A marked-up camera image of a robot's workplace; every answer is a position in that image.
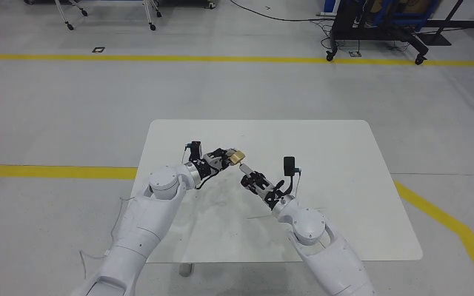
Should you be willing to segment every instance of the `gold object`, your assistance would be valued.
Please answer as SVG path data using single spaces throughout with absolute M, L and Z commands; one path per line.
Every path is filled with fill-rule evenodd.
M 235 151 L 234 154 L 232 154 L 229 157 L 230 162 L 232 163 L 233 166 L 241 162 L 244 158 L 245 158 L 245 154 L 240 150 Z

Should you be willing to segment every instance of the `white cable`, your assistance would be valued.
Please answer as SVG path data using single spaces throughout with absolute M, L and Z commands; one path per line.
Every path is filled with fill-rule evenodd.
M 117 215 L 115 223 L 113 224 L 112 230 L 110 230 L 110 237 L 112 238 L 112 242 L 110 242 L 110 245 L 109 245 L 108 249 L 105 251 L 105 253 L 102 256 L 92 256 L 92 255 L 87 254 L 83 250 L 79 250 L 79 256 L 81 256 L 82 269 L 84 270 L 84 279 L 87 278 L 87 270 L 86 270 L 86 263 L 84 261 L 84 256 L 88 257 L 90 259 L 95 259 L 95 260 L 101 260 L 101 259 L 104 259 L 105 257 L 107 257 L 107 255 L 109 254 L 110 249 L 113 246 L 113 242 L 115 241 L 115 237 L 113 236 L 113 231 L 116 229 L 117 223 L 119 222 L 121 210 L 122 210 L 122 207 L 124 206 L 124 201 L 129 201 L 131 199 L 134 199 L 134 198 L 122 198 L 122 197 L 120 197 L 120 210 L 118 211 L 118 215 Z

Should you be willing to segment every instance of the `cable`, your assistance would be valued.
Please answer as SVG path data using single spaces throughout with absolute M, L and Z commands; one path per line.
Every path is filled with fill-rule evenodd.
M 184 148 L 183 157 L 181 158 L 181 164 L 183 164 L 183 161 L 184 161 L 184 154 L 186 153 L 186 149 L 187 149 L 187 147 Z
M 298 172 L 298 174 L 299 174 L 299 176 L 298 176 L 298 182 L 296 183 L 295 198 L 298 195 L 298 186 L 299 186 L 299 181 L 301 179 L 301 172 Z
M 89 255 L 89 254 L 87 254 L 86 252 L 84 252 L 82 250 L 79 250 L 79 256 L 81 257 L 82 269 L 84 270 L 84 279 L 87 277 L 87 270 L 86 270 L 86 263 L 84 261 L 84 256 L 88 257 L 90 259 L 94 259 L 94 260 L 101 260 L 101 259 L 104 259 L 105 257 L 107 257 L 108 252 L 112 248 L 113 242 L 115 241 L 115 237 L 113 236 L 113 231 L 116 229 L 117 223 L 119 222 L 119 218 L 120 218 L 122 207 L 124 205 L 124 201 L 129 201 L 131 199 L 134 199 L 134 198 L 125 199 L 125 198 L 120 197 L 120 210 L 118 211 L 118 215 L 117 215 L 115 223 L 113 224 L 112 230 L 110 230 L 110 237 L 112 238 L 112 242 L 110 243 L 110 245 L 107 248 L 107 251 L 105 252 L 104 255 L 102 255 L 102 256 L 92 256 L 92 255 Z
M 395 43 L 395 41 L 394 41 L 394 42 L 393 42 L 393 46 L 387 45 L 386 48 L 387 48 L 388 50 L 397 50 L 397 51 L 399 51 L 399 52 L 404 52 L 405 50 L 408 49 L 409 46 L 410 46 L 410 43 L 406 42 L 405 45 L 399 47 L 399 46 L 396 45 L 396 43 Z
M 334 18 L 301 18 L 301 19 L 275 18 L 273 16 L 267 16 L 263 13 L 256 12 L 254 10 L 251 10 L 250 8 L 243 7 L 242 5 L 235 3 L 233 0 L 229 0 L 229 1 L 231 1 L 232 3 L 234 3 L 234 5 L 240 7 L 241 9 L 250 11 L 251 13 L 258 14 L 259 16 L 263 16 L 263 17 L 268 18 L 268 19 L 275 19 L 277 21 L 320 21 L 320 20 L 331 20 L 331 21 L 333 21 L 334 20 Z
M 211 175 L 211 176 L 209 176 L 209 178 L 207 178 L 206 180 L 202 181 L 202 183 L 201 183 L 198 187 L 196 187 L 196 190 L 200 190 L 200 188 L 202 188 L 203 185 L 204 185 L 206 182 L 209 181 L 209 179 L 214 178 L 215 176 L 217 176 L 217 174 L 219 174 L 219 170 L 216 169 L 214 166 L 209 165 L 209 167 L 210 167 L 211 169 L 214 169 L 214 170 L 216 171 L 216 174 L 215 174 L 215 175 Z

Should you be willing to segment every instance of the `table leg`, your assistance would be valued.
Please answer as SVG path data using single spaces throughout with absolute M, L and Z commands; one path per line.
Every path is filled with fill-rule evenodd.
M 189 277 L 191 275 L 191 272 L 193 272 L 193 263 L 181 263 L 179 264 L 179 275 L 182 277 Z

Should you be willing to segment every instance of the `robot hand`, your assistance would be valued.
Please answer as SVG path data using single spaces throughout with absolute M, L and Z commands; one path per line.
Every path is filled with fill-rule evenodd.
M 293 178 L 289 190 L 282 192 L 283 181 L 273 186 L 263 174 L 247 165 L 242 164 L 240 169 L 245 174 L 242 186 L 260 196 L 278 222 L 291 225 L 292 230 L 287 230 L 288 239 L 328 295 L 375 296 L 364 264 L 332 223 L 319 211 L 300 207 L 295 197 L 289 194 Z M 285 175 L 288 171 L 293 171 L 289 176 L 294 175 L 294 159 L 290 170 L 285 167 Z M 330 244 L 319 253 L 307 254 L 305 247 L 318 243 L 325 232 L 330 237 Z
M 220 171 L 238 164 L 245 155 L 217 149 L 201 156 L 201 143 L 188 144 L 189 162 L 154 172 L 131 200 L 118 238 L 102 266 L 74 292 L 74 296 L 133 296 L 148 256 L 168 233 L 187 190 L 200 189 Z

